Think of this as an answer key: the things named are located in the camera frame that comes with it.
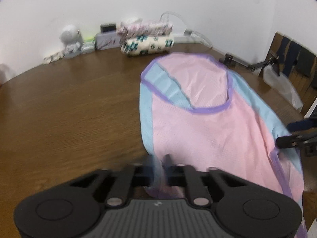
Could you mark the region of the white power strip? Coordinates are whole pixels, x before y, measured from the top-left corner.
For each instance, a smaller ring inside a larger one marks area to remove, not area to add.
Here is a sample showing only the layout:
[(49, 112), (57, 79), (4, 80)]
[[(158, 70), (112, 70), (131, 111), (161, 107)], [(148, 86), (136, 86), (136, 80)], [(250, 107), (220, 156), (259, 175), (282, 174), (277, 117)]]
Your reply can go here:
[(195, 37), (185, 36), (181, 33), (174, 33), (173, 37), (176, 44), (195, 44), (200, 42), (200, 40)]

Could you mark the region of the grey tin box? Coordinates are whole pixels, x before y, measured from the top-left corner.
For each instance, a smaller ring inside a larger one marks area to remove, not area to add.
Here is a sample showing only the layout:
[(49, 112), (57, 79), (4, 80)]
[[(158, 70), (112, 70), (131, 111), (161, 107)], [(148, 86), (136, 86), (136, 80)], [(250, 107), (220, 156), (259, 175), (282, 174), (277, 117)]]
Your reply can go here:
[(116, 31), (98, 33), (95, 36), (96, 50), (105, 50), (120, 47), (120, 36)]

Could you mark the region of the white small clips row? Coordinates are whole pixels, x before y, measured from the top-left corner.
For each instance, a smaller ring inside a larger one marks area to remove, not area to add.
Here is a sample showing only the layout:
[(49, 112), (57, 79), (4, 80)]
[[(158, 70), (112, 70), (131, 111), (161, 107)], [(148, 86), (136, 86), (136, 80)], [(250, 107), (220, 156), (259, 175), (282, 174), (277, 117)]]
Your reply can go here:
[(60, 59), (62, 59), (64, 57), (64, 53), (63, 52), (57, 52), (53, 55), (50, 55), (48, 57), (45, 57), (43, 59), (43, 64), (50, 64), (52, 62), (58, 61)]

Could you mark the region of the pink and blue mesh garment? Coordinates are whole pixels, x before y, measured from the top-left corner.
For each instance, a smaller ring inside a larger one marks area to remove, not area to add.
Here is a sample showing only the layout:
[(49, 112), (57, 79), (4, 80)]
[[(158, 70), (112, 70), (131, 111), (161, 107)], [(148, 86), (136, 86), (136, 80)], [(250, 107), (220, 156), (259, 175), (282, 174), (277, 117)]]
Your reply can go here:
[[(299, 151), (276, 147), (288, 130), (239, 74), (170, 54), (141, 79), (139, 110), (156, 159), (143, 235), (307, 237)], [(167, 185), (167, 154), (183, 166), (184, 187)]]

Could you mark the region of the pink floral folded cloth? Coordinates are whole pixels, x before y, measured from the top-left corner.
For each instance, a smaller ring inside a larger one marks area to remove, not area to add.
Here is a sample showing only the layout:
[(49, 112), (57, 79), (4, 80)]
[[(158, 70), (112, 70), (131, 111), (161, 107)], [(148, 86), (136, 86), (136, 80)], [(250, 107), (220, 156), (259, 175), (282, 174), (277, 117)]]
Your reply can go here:
[(124, 38), (136, 36), (168, 36), (173, 30), (173, 24), (169, 21), (143, 21), (141, 18), (132, 18), (121, 22), (116, 33)]

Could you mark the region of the white astronaut figurine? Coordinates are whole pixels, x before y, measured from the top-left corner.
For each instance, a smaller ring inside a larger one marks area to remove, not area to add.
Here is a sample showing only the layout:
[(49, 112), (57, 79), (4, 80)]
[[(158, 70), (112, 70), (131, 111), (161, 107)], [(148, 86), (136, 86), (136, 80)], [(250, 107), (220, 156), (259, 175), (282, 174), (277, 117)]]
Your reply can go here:
[(75, 25), (68, 25), (63, 28), (60, 34), (60, 40), (64, 45), (64, 58), (74, 58), (81, 54), (83, 39), (81, 31)]

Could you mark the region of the green small box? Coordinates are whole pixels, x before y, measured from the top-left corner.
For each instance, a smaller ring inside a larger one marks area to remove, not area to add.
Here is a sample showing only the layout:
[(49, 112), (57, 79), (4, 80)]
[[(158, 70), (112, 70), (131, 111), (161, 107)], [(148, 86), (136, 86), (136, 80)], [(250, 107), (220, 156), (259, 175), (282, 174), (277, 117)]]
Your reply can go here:
[(83, 45), (81, 47), (82, 54), (92, 53), (95, 50), (96, 50), (96, 39), (94, 36), (83, 40)]

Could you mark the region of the wooden chair with clothes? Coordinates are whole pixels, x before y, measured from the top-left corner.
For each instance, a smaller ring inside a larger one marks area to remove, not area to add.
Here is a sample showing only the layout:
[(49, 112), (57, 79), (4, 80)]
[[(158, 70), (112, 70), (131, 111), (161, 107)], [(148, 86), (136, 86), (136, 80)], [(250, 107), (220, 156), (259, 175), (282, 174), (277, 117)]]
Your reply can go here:
[(264, 82), (306, 115), (316, 105), (316, 53), (279, 32), (273, 36), (266, 59), (277, 63), (256, 71)]

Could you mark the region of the small black box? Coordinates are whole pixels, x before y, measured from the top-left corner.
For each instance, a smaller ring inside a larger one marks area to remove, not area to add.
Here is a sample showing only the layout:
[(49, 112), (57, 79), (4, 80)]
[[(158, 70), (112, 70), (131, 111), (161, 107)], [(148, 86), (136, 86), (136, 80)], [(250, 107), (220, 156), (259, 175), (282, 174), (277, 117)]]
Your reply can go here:
[(106, 33), (106, 32), (113, 32), (116, 31), (116, 23), (106, 23), (100, 25), (100, 32)]

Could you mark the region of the cream floral folded cloth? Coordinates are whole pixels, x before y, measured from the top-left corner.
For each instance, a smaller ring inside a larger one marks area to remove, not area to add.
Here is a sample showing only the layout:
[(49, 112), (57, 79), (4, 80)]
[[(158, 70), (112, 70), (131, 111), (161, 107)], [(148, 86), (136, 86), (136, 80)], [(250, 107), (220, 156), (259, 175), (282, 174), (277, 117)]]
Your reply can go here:
[(121, 52), (129, 57), (139, 55), (149, 55), (163, 53), (170, 50), (175, 43), (175, 38), (169, 36), (136, 36), (127, 39), (122, 47)]

